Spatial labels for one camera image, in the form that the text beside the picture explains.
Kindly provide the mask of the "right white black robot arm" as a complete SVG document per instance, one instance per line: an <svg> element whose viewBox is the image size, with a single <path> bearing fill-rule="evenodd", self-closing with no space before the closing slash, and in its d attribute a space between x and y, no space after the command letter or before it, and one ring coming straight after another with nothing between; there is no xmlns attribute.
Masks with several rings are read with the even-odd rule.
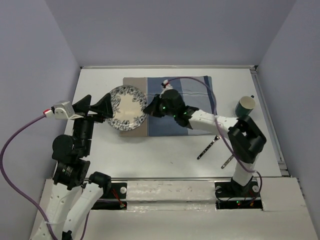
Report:
<svg viewBox="0 0 320 240"><path fill-rule="evenodd" d="M224 117L205 112L186 105L175 89L156 94L143 112L157 118L170 116L181 127L220 136L237 160L230 181L231 192L235 196L242 196L248 191L256 172L256 160L267 142L265 135L250 116Z"/></svg>

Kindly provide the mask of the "silver fork black handle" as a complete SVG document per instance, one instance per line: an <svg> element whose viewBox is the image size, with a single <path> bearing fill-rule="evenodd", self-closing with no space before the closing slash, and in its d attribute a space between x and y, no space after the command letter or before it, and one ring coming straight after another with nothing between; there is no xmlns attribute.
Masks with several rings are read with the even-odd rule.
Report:
<svg viewBox="0 0 320 240"><path fill-rule="evenodd" d="M221 137L216 135L214 139L208 144L208 146L197 156L197 160L203 157L203 155L213 146L213 144L218 141Z"/></svg>

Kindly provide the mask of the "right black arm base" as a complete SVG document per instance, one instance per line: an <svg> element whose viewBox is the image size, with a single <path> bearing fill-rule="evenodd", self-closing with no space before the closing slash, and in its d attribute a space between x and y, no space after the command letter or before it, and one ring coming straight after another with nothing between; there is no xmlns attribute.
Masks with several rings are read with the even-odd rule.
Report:
<svg viewBox="0 0 320 240"><path fill-rule="evenodd" d="M244 190L233 190L230 181L215 182L214 187L217 210L263 209L260 187L255 180Z"/></svg>

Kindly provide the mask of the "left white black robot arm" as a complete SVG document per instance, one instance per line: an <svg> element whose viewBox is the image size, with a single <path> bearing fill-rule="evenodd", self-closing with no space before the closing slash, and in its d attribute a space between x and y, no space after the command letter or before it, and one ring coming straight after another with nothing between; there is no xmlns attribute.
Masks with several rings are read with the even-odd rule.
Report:
<svg viewBox="0 0 320 240"><path fill-rule="evenodd" d="M73 202L83 186L90 167L84 158L90 155L94 125L113 117L110 93L96 104L91 104L91 95L78 102L61 101L44 111L46 117L57 120L72 120L72 134L61 134L52 143L52 159L57 162L49 203L41 211L43 220L32 239L72 240L81 222L99 198L111 191L111 177L94 172L80 198Z"/></svg>

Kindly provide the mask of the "blue floral white plate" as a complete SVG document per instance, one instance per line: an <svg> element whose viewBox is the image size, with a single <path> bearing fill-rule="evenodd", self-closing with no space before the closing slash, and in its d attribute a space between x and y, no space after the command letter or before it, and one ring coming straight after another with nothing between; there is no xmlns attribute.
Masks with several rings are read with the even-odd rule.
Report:
<svg viewBox="0 0 320 240"><path fill-rule="evenodd" d="M145 94L132 85L117 86L109 93L113 117L107 119L108 124L122 132L140 127L147 118L143 112L147 107Z"/></svg>

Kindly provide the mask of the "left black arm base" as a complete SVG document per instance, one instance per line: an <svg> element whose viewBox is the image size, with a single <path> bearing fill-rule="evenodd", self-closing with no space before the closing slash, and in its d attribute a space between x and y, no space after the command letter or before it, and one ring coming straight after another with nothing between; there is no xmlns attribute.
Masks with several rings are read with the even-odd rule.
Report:
<svg viewBox="0 0 320 240"><path fill-rule="evenodd" d="M89 183L102 187L102 196L94 203L91 210L126 210L126 193L121 193L121 188L127 188L124 182L112 184L112 178L101 172L94 172L88 178Z"/></svg>

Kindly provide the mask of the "blue beige checked cloth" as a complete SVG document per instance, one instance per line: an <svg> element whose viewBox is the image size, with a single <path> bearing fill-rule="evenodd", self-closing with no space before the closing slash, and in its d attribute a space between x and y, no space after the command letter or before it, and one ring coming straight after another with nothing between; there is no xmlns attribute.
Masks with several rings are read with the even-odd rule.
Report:
<svg viewBox="0 0 320 240"><path fill-rule="evenodd" d="M160 94L163 90L161 84L167 79L172 79L170 83L172 87L179 92L179 103L184 103L186 106L199 107L208 113L212 112L214 107L214 99L210 91L200 82L204 82L207 86L212 88L212 78L210 76L195 76L191 78L177 78L174 77L125 77L123 79L124 85L134 86L140 89L147 95L147 103L150 104L156 94ZM209 135L208 131L192 130L182 127L170 116L163 116L157 118L148 116L143 122L142 126L130 130L121 131L121 137L172 137L172 136L201 136Z"/></svg>

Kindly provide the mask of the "dark green white mug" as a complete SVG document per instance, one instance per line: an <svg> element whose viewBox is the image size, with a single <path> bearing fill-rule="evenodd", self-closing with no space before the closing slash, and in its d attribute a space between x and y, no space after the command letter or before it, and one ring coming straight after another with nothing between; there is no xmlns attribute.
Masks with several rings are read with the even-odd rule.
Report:
<svg viewBox="0 0 320 240"><path fill-rule="evenodd" d="M237 103L235 107L235 115L240 118L243 116L249 115L252 110L256 106L255 97L253 95L251 96L243 96Z"/></svg>

